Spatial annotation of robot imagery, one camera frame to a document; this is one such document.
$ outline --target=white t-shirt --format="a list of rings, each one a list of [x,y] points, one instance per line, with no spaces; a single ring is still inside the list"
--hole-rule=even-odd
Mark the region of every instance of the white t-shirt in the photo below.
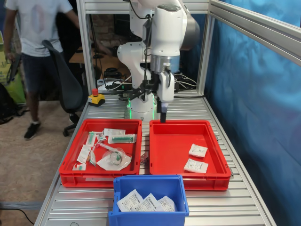
[[[50,41],[57,51],[63,51],[55,17],[58,12],[72,10],[68,0],[7,0],[5,7],[18,10],[20,15],[22,53],[34,57],[49,56],[48,49],[42,45],[43,40]]]

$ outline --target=shorts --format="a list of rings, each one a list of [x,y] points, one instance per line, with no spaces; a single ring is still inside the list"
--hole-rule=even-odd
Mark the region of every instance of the shorts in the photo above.
[[[22,53],[22,63],[27,92],[38,93],[46,73],[55,80],[57,85],[60,84],[55,63],[51,56],[38,57]]]

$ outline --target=person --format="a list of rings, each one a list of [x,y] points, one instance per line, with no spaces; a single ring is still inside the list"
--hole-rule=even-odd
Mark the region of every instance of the person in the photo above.
[[[32,117],[24,138],[30,140],[41,125],[38,117],[38,97],[44,73],[47,71],[54,79],[58,78],[54,62],[48,49],[42,45],[42,41],[49,40],[53,47],[63,54],[55,25],[56,14],[58,12],[66,14],[78,29],[79,18],[68,0],[7,0],[5,8],[4,52],[6,58],[12,62],[15,60],[15,55],[11,52],[10,43],[17,12],[21,19],[21,52],[27,88],[26,102]],[[111,55],[110,50],[99,41],[97,45],[100,51]]]

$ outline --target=red button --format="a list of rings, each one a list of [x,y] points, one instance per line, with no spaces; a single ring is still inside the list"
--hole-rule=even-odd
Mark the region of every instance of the red button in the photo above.
[[[98,89],[92,89],[92,95],[93,96],[98,96]]]

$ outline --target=syringe package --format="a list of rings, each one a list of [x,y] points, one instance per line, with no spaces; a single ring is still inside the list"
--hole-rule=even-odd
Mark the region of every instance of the syringe package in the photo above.
[[[127,143],[133,144],[137,140],[136,134],[127,134],[127,135],[109,135],[108,144],[120,144]]]

